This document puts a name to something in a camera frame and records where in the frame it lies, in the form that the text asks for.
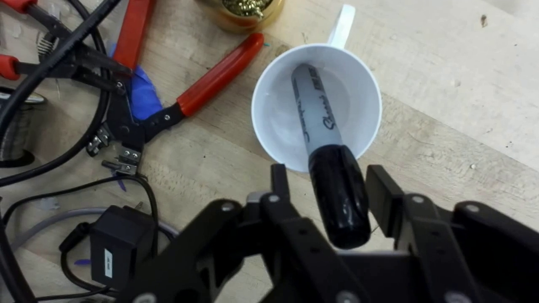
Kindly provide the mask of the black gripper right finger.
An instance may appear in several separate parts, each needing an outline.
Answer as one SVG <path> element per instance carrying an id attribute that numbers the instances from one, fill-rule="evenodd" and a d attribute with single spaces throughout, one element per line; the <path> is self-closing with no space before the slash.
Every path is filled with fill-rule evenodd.
<path id="1" fill-rule="evenodd" d="M 442 209 L 383 165 L 367 168 L 366 189 L 381 232 L 418 263 L 433 301 L 539 303 L 538 231 L 477 200 Z"/>

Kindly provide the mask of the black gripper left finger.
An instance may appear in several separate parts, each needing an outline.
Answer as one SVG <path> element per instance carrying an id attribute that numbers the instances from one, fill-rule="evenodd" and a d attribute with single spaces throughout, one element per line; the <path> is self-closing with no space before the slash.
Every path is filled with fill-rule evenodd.
<path id="1" fill-rule="evenodd" d="M 246 258 L 271 278 L 263 303 L 367 303 L 369 296 L 315 224 L 290 202 L 287 168 L 246 204 L 214 200 L 132 283 L 132 303 L 213 303 Z"/>

